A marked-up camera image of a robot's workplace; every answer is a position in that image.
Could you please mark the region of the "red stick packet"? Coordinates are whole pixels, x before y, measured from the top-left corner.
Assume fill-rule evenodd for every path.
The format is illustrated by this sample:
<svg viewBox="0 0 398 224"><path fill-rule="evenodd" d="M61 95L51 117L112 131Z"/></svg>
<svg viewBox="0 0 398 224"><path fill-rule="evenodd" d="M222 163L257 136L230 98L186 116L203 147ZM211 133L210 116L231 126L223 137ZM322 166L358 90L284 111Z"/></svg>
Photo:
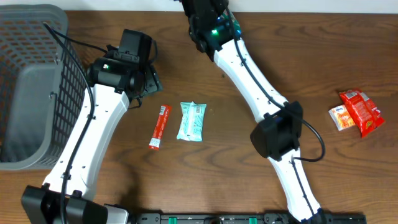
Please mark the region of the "red stick packet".
<svg viewBox="0 0 398 224"><path fill-rule="evenodd" d="M150 139L149 148L158 151L160 148L160 142L166 127L167 121L170 116L172 107L170 105L162 105L160 107L159 116L156 122L156 126L153 135Z"/></svg>

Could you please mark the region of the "mint green wipes pack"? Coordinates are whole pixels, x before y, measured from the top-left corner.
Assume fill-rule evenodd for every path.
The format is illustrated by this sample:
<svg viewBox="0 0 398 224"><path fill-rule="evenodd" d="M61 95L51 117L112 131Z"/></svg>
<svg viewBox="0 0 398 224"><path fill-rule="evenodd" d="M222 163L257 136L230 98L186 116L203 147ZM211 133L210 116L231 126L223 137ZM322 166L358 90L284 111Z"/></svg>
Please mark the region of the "mint green wipes pack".
<svg viewBox="0 0 398 224"><path fill-rule="evenodd" d="M181 102L182 120L177 139L201 142L206 104Z"/></svg>

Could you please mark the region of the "orange Kleenex tissue pack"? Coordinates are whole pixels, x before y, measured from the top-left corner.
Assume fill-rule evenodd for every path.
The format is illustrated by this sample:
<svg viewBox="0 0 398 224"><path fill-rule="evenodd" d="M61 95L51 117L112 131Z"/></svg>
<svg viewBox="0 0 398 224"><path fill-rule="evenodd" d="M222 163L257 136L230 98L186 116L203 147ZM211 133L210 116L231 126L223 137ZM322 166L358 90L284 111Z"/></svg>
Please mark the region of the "orange Kleenex tissue pack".
<svg viewBox="0 0 398 224"><path fill-rule="evenodd" d="M345 105L336 106L328 112L339 131L355 126L355 122Z"/></svg>

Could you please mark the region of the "orange-red snack bag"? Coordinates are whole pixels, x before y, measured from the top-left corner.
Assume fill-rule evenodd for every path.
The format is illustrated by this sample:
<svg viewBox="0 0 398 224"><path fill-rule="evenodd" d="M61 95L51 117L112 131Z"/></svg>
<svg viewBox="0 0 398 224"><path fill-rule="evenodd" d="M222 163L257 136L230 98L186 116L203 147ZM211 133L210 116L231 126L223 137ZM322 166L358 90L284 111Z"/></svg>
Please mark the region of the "orange-red snack bag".
<svg viewBox="0 0 398 224"><path fill-rule="evenodd" d="M339 96L355 125L359 128L362 138L384 124L385 119L381 116L381 111L362 90L342 91L339 92Z"/></svg>

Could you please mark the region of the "green 3M wipes package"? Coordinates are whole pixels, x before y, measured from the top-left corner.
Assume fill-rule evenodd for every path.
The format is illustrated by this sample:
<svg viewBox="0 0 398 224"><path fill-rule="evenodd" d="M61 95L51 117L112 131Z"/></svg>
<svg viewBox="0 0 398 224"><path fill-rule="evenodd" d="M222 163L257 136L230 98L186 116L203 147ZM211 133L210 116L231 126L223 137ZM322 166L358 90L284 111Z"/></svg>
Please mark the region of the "green 3M wipes package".
<svg viewBox="0 0 398 224"><path fill-rule="evenodd" d="M226 22L227 26L230 26L229 21L232 21L232 25L234 27L235 34L238 38L240 38L242 30L239 22L236 20L235 16L231 11L227 11L226 9L223 11L222 15L222 20Z"/></svg>

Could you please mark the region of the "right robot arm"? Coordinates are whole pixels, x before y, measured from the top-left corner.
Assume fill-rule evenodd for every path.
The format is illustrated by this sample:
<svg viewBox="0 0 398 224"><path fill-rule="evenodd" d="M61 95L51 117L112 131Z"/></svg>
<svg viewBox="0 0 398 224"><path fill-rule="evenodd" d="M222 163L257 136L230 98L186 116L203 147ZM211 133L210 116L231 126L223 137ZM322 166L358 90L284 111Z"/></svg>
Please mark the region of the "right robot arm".
<svg viewBox="0 0 398 224"><path fill-rule="evenodd" d="M250 140L257 153L272 164L289 213L300 223L326 223L325 212L313 195L303 169L306 158L301 156L299 143L302 128L311 130L322 149L325 143L304 120L302 106L282 96L256 65L227 1L181 0L181 3L188 18L189 36L197 49L227 74L249 105L257 123Z"/></svg>

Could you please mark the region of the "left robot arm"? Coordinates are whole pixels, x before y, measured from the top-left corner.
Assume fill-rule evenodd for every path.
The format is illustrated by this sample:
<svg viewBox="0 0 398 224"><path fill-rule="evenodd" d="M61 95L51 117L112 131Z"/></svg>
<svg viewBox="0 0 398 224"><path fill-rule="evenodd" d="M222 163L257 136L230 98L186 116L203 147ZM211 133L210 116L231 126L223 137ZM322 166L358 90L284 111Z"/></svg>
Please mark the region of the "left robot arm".
<svg viewBox="0 0 398 224"><path fill-rule="evenodd" d="M132 100L161 90L152 61L98 58L84 80L88 87L59 159L41 187L28 185L21 204L31 223L127 223L129 213L93 201L109 142Z"/></svg>

